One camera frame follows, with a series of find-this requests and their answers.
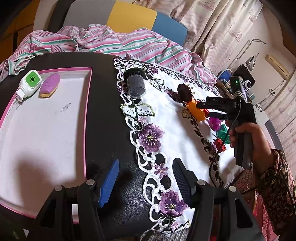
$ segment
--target black table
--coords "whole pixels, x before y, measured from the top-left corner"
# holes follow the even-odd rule
[[[106,239],[132,236],[153,226],[149,220],[150,205],[142,194],[146,176],[135,161],[135,147],[130,143],[130,128],[120,109],[123,101],[116,85],[117,70],[113,55],[85,52],[51,53],[30,60],[27,68],[0,83],[0,114],[2,116],[21,78],[31,69],[37,71],[68,67],[92,67],[86,116],[86,172],[92,178],[107,161],[120,162],[118,178],[109,202],[99,210]],[[33,219],[0,205],[0,214],[30,230]]]

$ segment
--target green and white device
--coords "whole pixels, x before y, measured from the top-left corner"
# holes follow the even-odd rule
[[[20,81],[20,86],[15,92],[16,98],[22,102],[24,98],[29,97],[39,89],[41,85],[41,76],[36,70],[30,70]]]

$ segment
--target curtain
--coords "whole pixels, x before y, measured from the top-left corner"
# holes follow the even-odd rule
[[[183,24],[188,30],[184,47],[201,55],[215,75],[262,9],[259,0],[136,0],[134,4]]]
[[[265,112],[279,136],[291,168],[296,163],[296,72]]]

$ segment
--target human hand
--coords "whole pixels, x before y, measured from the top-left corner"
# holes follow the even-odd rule
[[[225,124],[230,127],[230,121],[226,121]],[[234,148],[237,143],[235,132],[249,132],[252,134],[254,147],[252,162],[259,174],[263,174],[271,165],[275,164],[275,156],[272,154],[270,144],[258,124],[243,123],[241,126],[235,128],[235,131],[233,129],[229,130],[229,140],[232,148]]]

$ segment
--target floral sleeve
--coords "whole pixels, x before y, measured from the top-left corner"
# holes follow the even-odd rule
[[[276,163],[260,177],[258,191],[263,197],[274,233],[281,235],[292,221],[294,209],[286,185],[276,176],[279,175],[287,182],[294,203],[296,185],[287,161],[283,157],[283,152],[279,150],[272,150],[272,152],[276,157]]]

